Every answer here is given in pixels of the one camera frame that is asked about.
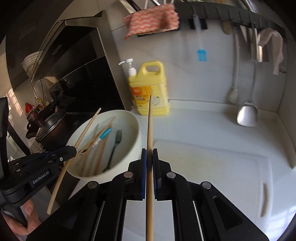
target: teal brush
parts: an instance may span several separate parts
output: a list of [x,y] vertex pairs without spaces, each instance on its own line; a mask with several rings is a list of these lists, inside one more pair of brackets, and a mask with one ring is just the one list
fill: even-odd
[[197,50],[197,56],[198,56],[198,61],[207,61],[207,52],[203,49],[202,47],[202,27],[200,24],[200,19],[198,18],[198,15],[196,13],[193,14],[193,23],[194,27],[197,32],[197,41],[198,41],[198,50]]

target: white plastic basket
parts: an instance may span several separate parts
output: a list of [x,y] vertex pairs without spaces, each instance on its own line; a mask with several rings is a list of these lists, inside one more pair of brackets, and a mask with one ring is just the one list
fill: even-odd
[[22,62],[22,67],[26,72],[28,71],[30,66],[32,66],[35,63],[39,53],[41,55],[42,51],[37,51],[35,53],[29,54],[27,57],[24,58],[24,61]]

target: towel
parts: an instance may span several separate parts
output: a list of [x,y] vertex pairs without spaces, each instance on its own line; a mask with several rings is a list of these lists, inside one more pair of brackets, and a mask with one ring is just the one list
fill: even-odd
[[122,19],[128,27],[125,40],[133,34],[160,33],[177,29],[179,17],[172,3],[144,9]]
[[284,60],[283,38],[279,34],[279,32],[271,28],[266,28],[260,32],[259,45],[264,47],[269,42],[270,39],[272,40],[272,57],[273,57],[273,65],[274,65],[273,74],[279,75],[279,65]]

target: black rack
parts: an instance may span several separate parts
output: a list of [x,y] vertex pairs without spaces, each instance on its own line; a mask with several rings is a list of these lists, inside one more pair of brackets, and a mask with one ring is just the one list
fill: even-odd
[[251,28],[255,24],[257,30],[272,28],[286,38],[285,29],[275,22],[249,10],[220,3],[211,2],[180,2],[175,3],[179,19],[192,19],[194,10],[200,19],[229,21]]

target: orange label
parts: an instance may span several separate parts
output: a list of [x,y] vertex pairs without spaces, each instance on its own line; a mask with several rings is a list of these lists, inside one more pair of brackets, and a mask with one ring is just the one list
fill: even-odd
[[151,86],[139,86],[131,88],[138,107],[146,107],[151,95]]

